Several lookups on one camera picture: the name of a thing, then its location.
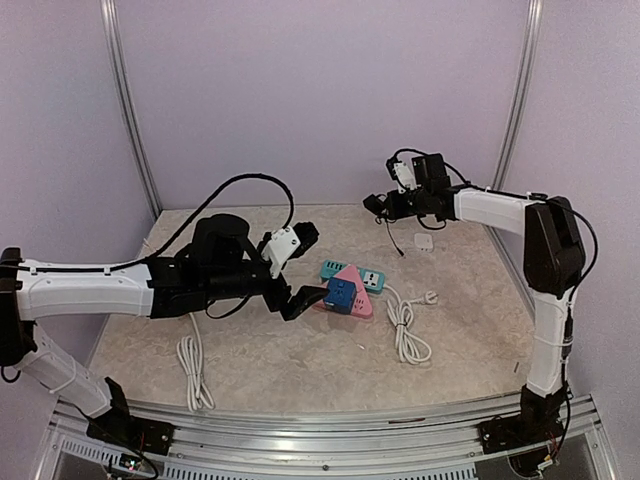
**pink triangular power strip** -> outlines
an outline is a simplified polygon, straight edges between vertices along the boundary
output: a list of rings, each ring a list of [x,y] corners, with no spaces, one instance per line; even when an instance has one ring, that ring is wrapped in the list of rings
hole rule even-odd
[[[371,300],[369,300],[369,295],[367,295],[364,283],[362,283],[362,278],[360,278],[358,267],[356,267],[355,265],[347,265],[338,273],[336,273],[334,277],[339,278],[340,280],[353,282],[356,285],[356,301],[353,302],[353,308],[351,309],[350,315],[365,320],[373,317],[373,306],[371,305]],[[327,309],[322,300],[316,303],[314,306],[322,310]]]

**small white box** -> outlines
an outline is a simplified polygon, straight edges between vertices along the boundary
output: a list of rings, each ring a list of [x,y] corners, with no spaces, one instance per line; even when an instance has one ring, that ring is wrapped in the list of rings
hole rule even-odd
[[[413,242],[420,250],[428,253],[433,252],[433,237],[430,233],[416,233],[413,236]]]

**power strip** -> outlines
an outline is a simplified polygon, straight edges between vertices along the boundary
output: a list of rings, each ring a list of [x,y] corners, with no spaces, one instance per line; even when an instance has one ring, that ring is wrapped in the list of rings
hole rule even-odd
[[[360,278],[358,268],[355,265],[348,265],[336,273],[332,278],[346,280],[347,282],[355,284],[356,301],[353,304],[350,315],[352,317],[361,318],[364,321],[370,320],[371,317],[373,317],[373,306],[371,305],[371,300],[369,300],[369,295],[367,295],[367,290],[364,288],[364,283]],[[323,283],[322,286],[327,286],[330,282],[331,279]],[[323,301],[317,302],[314,306],[316,308],[327,310],[327,306]]]
[[[320,270],[320,278],[323,282],[326,282],[347,265],[348,263],[325,260],[322,264],[322,269]],[[368,268],[357,268],[358,273],[360,273],[360,278],[362,278],[365,290],[369,293],[381,293],[382,287],[384,287],[384,273],[377,272],[376,270],[369,270]]]

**electrical outlet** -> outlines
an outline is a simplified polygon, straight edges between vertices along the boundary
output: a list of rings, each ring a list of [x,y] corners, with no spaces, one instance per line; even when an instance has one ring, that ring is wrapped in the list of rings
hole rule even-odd
[[[326,282],[346,266],[346,263],[336,262],[334,260],[325,260],[322,264],[322,270],[320,271],[320,278],[322,279],[322,281]],[[360,274],[360,278],[362,279],[362,283],[364,284],[367,292],[382,292],[382,287],[384,286],[385,280],[384,273],[361,267],[358,267],[358,273]]]
[[[352,283],[356,287],[356,297],[353,302],[353,306],[351,308],[351,315],[354,317],[361,318],[363,320],[370,320],[373,317],[373,306],[369,301],[369,296],[367,295],[366,288],[364,283],[362,282],[362,278],[360,278],[360,272],[358,271],[355,265],[348,265],[344,269],[340,270],[335,274],[334,277],[329,279],[328,283],[335,281],[346,281],[348,283]],[[331,309],[331,307],[327,308],[326,304],[327,299],[324,301],[317,302],[314,306],[320,309]]]
[[[378,284],[380,283],[380,274],[370,270],[365,270],[364,275],[362,275],[362,283],[364,283],[365,288],[378,288]]]
[[[329,289],[329,295],[323,300],[325,307],[328,310],[349,315],[358,294],[356,284],[349,280],[331,277],[327,282],[327,288]]]

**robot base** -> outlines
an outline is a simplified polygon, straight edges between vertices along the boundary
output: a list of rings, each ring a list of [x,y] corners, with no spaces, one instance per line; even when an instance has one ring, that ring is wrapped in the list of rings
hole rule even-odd
[[[114,445],[126,445],[134,451],[166,456],[173,441],[173,431],[174,426],[170,423],[131,416],[126,428],[119,430],[113,426],[105,429],[91,422],[87,436]]]
[[[482,422],[478,425],[478,433],[485,454],[514,450],[536,443],[546,442],[562,436],[563,427],[559,421],[549,422],[544,430],[524,433],[520,415],[513,417],[498,417]]]

